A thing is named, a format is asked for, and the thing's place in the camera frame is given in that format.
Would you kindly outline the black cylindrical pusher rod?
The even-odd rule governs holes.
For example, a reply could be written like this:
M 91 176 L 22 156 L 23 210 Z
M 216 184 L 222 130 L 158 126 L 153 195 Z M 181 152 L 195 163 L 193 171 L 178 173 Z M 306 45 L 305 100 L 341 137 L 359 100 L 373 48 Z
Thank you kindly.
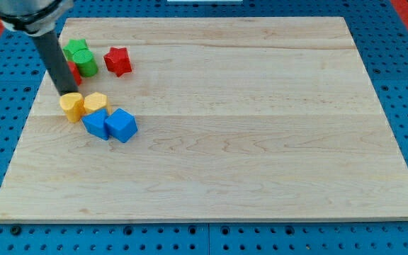
M 78 85 L 62 52 L 56 32 L 51 30 L 44 35 L 32 37 L 32 41 L 58 94 L 63 96 L 78 92 Z

